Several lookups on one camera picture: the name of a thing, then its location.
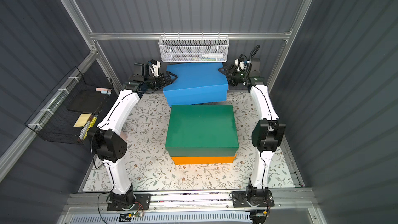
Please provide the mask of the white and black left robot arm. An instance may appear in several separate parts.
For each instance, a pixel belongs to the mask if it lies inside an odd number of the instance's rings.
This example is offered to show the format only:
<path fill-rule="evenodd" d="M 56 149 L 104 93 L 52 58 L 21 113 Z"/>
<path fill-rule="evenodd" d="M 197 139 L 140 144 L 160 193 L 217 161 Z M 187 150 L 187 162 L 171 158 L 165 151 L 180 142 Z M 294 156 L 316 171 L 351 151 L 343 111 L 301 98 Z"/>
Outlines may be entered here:
<path fill-rule="evenodd" d="M 156 60 L 134 65 L 133 75 L 123 84 L 115 104 L 87 133 L 92 152 L 108 172 L 113 194 L 126 195 L 133 190 L 123 161 L 127 143 L 122 128 L 143 95 L 162 90 L 169 106 L 225 101 L 229 85 L 219 71 L 222 66 L 220 62 L 180 63 L 168 65 L 161 73 Z"/>

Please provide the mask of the orange shoebox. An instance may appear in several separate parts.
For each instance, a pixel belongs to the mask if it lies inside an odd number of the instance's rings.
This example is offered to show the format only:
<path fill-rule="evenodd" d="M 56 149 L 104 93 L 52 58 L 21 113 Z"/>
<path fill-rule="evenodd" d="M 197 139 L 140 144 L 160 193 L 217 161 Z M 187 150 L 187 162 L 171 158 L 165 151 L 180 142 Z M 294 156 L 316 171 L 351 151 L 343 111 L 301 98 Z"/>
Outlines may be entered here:
<path fill-rule="evenodd" d="M 176 165 L 233 163 L 233 157 L 171 157 Z"/>

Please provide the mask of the blue shoebox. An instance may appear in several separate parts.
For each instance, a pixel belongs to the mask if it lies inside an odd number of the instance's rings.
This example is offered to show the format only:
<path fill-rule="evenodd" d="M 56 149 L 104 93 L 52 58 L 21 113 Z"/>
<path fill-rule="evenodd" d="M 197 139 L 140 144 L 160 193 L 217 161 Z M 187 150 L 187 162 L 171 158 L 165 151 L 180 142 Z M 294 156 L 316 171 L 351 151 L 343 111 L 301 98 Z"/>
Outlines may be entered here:
<path fill-rule="evenodd" d="M 181 63 L 168 65 L 167 71 L 177 75 L 163 89 L 168 105 L 193 105 L 227 100 L 229 84 L 219 72 L 222 63 Z"/>

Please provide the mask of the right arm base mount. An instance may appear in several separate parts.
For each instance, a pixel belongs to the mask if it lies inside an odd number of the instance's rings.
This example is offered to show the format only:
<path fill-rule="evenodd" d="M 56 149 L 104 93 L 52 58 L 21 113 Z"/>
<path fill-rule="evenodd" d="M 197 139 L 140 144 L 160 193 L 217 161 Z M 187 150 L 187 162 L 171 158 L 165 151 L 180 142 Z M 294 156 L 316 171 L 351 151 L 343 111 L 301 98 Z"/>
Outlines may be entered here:
<path fill-rule="evenodd" d="M 235 208 L 275 206 L 272 192 L 268 188 L 265 188 L 264 191 L 256 189 L 255 192 L 233 191 L 230 193 L 230 198 Z"/>

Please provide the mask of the green shoebox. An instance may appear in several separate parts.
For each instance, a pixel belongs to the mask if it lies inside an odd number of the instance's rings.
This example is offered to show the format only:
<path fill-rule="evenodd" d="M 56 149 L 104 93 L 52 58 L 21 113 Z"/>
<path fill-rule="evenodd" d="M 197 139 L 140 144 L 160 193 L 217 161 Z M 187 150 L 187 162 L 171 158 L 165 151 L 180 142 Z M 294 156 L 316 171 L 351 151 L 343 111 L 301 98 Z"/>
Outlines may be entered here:
<path fill-rule="evenodd" d="M 165 149 L 171 157 L 234 157 L 239 141 L 233 106 L 172 106 Z"/>

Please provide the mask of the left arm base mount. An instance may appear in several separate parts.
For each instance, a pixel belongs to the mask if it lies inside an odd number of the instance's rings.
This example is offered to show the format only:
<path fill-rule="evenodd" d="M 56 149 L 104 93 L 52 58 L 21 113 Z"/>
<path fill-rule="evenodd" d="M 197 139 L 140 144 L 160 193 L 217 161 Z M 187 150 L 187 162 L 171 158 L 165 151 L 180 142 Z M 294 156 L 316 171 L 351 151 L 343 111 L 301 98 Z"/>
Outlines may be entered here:
<path fill-rule="evenodd" d="M 151 194 L 118 195 L 111 192 L 107 197 L 108 211 L 136 211 L 148 210 Z"/>

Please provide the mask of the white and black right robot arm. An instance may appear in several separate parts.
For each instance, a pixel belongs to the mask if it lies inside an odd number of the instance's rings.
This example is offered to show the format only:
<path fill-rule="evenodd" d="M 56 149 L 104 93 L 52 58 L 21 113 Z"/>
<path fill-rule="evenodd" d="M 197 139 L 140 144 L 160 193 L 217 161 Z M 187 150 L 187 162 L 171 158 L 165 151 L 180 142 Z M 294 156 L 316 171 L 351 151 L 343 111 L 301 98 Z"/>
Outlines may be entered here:
<path fill-rule="evenodd" d="M 271 160 L 281 145 L 286 125 L 276 114 L 266 86 L 261 77 L 250 75 L 249 65 L 242 70 L 238 65 L 228 65 L 225 75 L 230 86 L 243 84 L 248 88 L 258 111 L 257 122 L 251 141 L 256 151 L 254 170 L 247 186 L 248 197 L 265 196 L 268 191 L 268 174 Z"/>

